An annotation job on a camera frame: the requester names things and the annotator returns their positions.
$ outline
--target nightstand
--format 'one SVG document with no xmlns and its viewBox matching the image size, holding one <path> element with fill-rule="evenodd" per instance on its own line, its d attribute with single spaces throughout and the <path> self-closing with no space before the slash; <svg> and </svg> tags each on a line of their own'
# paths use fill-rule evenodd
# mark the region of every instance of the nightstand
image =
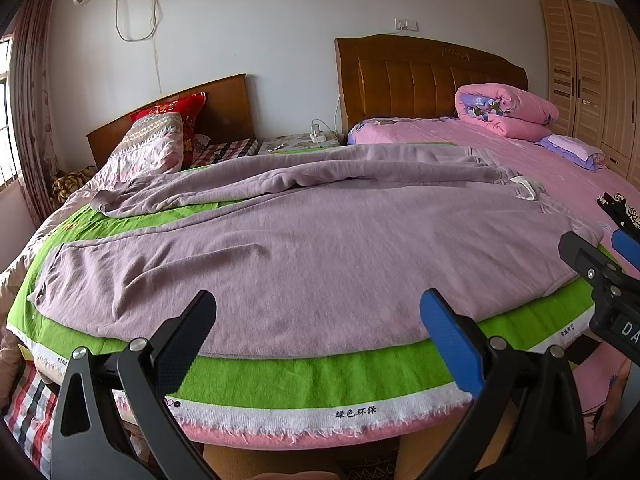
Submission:
<svg viewBox="0 0 640 480">
<path fill-rule="evenodd" d="M 321 148 L 332 148 L 340 146 L 340 141 L 331 132 L 322 132 L 326 136 L 324 142 L 320 142 Z M 308 150 L 317 148 L 318 144 L 311 140 L 309 134 L 287 135 L 275 137 L 274 139 L 264 139 L 257 155 L 268 155 L 269 153 L 292 152 L 293 150 Z"/>
</svg>

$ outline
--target window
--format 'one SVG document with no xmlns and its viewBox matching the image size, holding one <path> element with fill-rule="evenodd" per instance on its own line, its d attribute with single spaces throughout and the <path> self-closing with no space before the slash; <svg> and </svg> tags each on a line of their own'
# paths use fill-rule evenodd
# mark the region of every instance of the window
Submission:
<svg viewBox="0 0 640 480">
<path fill-rule="evenodd" d="M 11 38 L 2 38 L 0 40 L 0 189 L 12 183 L 20 171 L 9 110 L 10 57 Z"/>
</svg>

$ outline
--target blue gripper pad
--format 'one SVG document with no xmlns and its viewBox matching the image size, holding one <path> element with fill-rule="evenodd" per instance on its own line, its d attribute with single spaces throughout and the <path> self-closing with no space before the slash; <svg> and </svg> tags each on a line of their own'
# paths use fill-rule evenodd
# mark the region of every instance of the blue gripper pad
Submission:
<svg viewBox="0 0 640 480">
<path fill-rule="evenodd" d="M 631 265 L 640 269 L 640 244 L 622 229 L 614 231 L 611 235 L 611 245 L 624 256 Z"/>
<path fill-rule="evenodd" d="M 420 318 L 458 387 L 476 399 L 484 387 L 482 357 L 436 290 L 420 298 Z"/>
</svg>

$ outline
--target red pillow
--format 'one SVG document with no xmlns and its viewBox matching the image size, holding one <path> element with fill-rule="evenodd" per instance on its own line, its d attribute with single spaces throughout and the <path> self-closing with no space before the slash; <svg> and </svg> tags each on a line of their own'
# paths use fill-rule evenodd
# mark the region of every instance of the red pillow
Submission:
<svg viewBox="0 0 640 480">
<path fill-rule="evenodd" d="M 182 161 L 182 168 L 185 170 L 193 163 L 193 143 L 195 140 L 194 128 L 196 125 L 196 118 L 202 110 L 205 101 L 207 100 L 207 93 L 200 92 L 171 101 L 170 103 L 164 103 L 161 105 L 155 105 L 151 108 L 145 108 L 133 112 L 129 117 L 134 123 L 149 114 L 164 114 L 168 112 L 178 112 L 182 117 L 182 136 L 184 138 L 184 159 Z"/>
</svg>

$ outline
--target wardrobe door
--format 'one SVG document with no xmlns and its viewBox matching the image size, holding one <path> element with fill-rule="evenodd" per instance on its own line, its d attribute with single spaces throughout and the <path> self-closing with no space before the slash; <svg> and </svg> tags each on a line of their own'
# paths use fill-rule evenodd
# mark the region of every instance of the wardrobe door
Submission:
<svg viewBox="0 0 640 480">
<path fill-rule="evenodd" d="M 640 102 L 640 41 L 636 37 L 631 27 L 629 36 L 631 37 L 631 46 L 634 53 L 634 61 L 636 63 L 636 101 L 633 103 L 634 108 L 634 125 L 636 127 L 636 135 L 634 139 L 634 148 L 631 153 L 631 162 L 629 163 L 629 172 L 626 179 L 634 186 L 640 189 L 640 126 L 638 126 L 638 103 Z"/>
<path fill-rule="evenodd" d="M 602 143 L 631 157 L 636 131 L 636 66 L 629 27 L 620 9 L 596 4 L 607 67 Z"/>
<path fill-rule="evenodd" d="M 575 115 L 575 44 L 567 0 L 541 0 L 545 15 L 549 58 L 549 100 L 560 118 L 550 126 L 555 134 L 571 137 Z"/>
<path fill-rule="evenodd" d="M 600 146 L 605 115 L 605 61 L 596 4 L 568 0 L 574 26 L 577 88 L 574 137 Z"/>
</svg>

